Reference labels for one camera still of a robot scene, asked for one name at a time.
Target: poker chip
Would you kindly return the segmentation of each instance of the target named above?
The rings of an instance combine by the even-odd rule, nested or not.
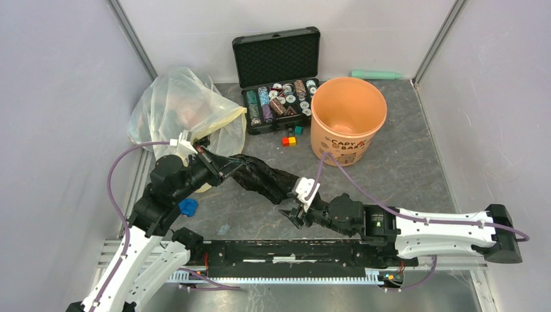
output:
[[[316,82],[315,82],[315,81],[313,81],[313,80],[308,80],[308,81],[306,81],[306,87],[307,87],[307,88],[311,88],[311,87],[313,87],[313,86],[316,86]]]
[[[285,86],[283,86],[283,91],[286,96],[292,95],[292,86],[290,84],[286,84]]]
[[[293,95],[287,96],[285,99],[289,104],[294,103],[296,101],[296,97],[294,97]]]

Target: blue object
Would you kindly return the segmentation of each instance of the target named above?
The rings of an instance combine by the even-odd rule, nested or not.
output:
[[[185,216],[194,216],[195,212],[197,211],[197,206],[199,204],[196,200],[192,200],[191,198],[188,198],[186,200],[183,200],[178,204],[180,207],[180,211],[182,212],[182,215]]]

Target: gray floor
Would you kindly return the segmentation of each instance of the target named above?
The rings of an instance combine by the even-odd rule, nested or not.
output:
[[[437,154],[421,107],[409,81],[374,83],[385,96],[388,117],[367,154],[346,167],[367,191],[389,205],[418,211],[454,211]],[[240,103],[235,84],[218,86],[222,94]],[[309,129],[298,145],[281,147],[283,132],[247,136],[243,153],[259,157],[270,166],[298,176],[314,177],[318,159],[309,145]],[[321,180],[322,198],[330,200],[347,192],[355,200],[369,201],[334,167],[326,167]],[[266,198],[241,189],[234,181],[193,198],[199,209],[192,218],[181,216],[173,228],[183,226],[206,239],[289,239],[339,237],[319,226],[296,229]],[[227,231],[220,231],[224,226]],[[426,272],[405,273],[405,284],[421,280]],[[245,285],[239,292],[188,294],[165,284],[144,311],[481,311],[470,273],[437,272],[423,287],[400,294],[385,294],[367,285]]]
[[[427,212],[454,211],[444,182],[427,123],[409,81],[376,81],[388,105],[385,125],[377,132],[366,155],[346,167],[350,175],[368,192],[388,205]],[[243,105],[237,84],[219,84],[220,92]],[[283,148],[284,131],[247,135],[243,153],[256,156],[274,168],[297,176],[314,177],[318,158],[310,148],[307,128],[298,136],[297,146]],[[341,172],[326,166],[320,194],[324,200],[347,192],[353,200],[369,203]],[[296,229],[278,209],[290,209],[292,201],[273,205],[263,196],[243,190],[233,180],[192,196],[199,202],[196,215],[181,216],[172,228],[183,226],[205,239],[297,239],[331,238],[340,235],[320,226]]]
[[[418,281],[424,272],[406,272]],[[164,284],[144,312],[480,312],[469,272],[437,272],[423,287],[385,294],[371,285],[245,285],[242,291],[194,292]]]

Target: black case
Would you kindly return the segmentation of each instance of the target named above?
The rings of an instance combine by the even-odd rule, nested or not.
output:
[[[306,27],[291,31],[271,32],[253,36],[237,37],[232,41],[239,85],[243,89],[241,94],[247,107],[245,93],[254,90],[258,98],[258,88],[268,87],[274,83],[290,83],[301,79],[304,84],[307,80],[314,80],[316,86],[320,83],[315,77],[318,75],[318,58],[320,54],[320,31],[316,27]],[[310,92],[306,101],[312,103]],[[301,113],[299,101],[292,104],[298,113],[294,116],[276,118],[270,123],[251,126],[249,113],[247,118],[247,132],[252,135],[269,133],[280,129],[293,128],[295,126],[310,125],[311,116]]]

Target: white panel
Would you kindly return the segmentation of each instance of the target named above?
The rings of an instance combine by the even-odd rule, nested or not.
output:
[[[149,81],[105,1],[0,7],[0,311],[65,311],[120,225],[105,179]],[[137,154],[114,174],[119,202]]]
[[[503,203],[532,236],[523,264],[490,266],[505,312],[551,304],[550,12],[546,0],[469,1],[420,83],[458,209]]]
[[[321,79],[350,69],[412,77],[453,0],[121,0],[159,74],[175,66],[237,82],[231,41],[237,36],[307,26],[322,33]]]

